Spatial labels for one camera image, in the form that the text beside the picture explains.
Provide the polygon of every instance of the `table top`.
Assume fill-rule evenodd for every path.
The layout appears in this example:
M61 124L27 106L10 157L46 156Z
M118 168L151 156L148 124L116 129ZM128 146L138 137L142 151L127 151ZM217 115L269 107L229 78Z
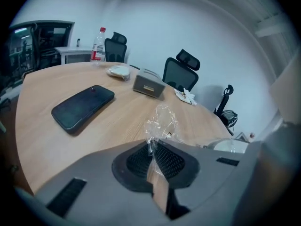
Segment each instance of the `table top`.
M23 172L34 193L89 153L144 139L143 125L162 102L175 113L185 143L196 145L216 137L230 137L216 115L201 105L182 102L168 85L161 100L133 91L137 69L123 64L131 71L128 81L108 76L106 69L118 64L102 62L97 67L90 62L75 63L25 77L16 111L16 143ZM97 112L79 134L67 134L53 119L52 108L93 85L113 91L114 100Z
M61 53L74 53L74 52L91 52L92 47L89 46L79 46L79 47L55 47L55 49L61 54Z

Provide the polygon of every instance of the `plastic bottle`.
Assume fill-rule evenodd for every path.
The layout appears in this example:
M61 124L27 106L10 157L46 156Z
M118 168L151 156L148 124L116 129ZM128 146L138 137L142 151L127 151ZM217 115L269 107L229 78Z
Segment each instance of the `plastic bottle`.
M91 54L91 62L95 62L97 64L100 61L104 61L105 53L104 53L104 40L105 40L105 28L100 28L100 32L98 36L94 39L92 54Z

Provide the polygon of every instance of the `smartphone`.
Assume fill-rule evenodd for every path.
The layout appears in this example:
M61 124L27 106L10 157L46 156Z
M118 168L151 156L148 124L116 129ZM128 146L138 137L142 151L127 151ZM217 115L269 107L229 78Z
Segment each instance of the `smartphone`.
M66 132L74 133L114 96L114 92L94 85L58 104L51 114Z

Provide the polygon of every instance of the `floor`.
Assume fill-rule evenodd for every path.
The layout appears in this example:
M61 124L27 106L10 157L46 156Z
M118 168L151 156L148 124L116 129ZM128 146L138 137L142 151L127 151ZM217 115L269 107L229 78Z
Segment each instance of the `floor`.
M6 128L5 133L0 132L0 160L4 164L11 183L32 194L22 171L16 146L15 121L17 102L18 97L12 99L10 109L3 108L0 112L0 121Z

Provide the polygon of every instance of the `plastic bag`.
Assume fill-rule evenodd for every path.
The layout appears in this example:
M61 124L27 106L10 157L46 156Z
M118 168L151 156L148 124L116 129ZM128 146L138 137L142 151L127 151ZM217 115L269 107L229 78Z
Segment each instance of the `plastic bag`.
M165 103L156 107L154 115L145 122L144 129L150 156L153 155L160 139L183 142L175 114Z
M130 70L129 68L122 65L114 65L107 70L109 76L122 78L124 81L130 79Z

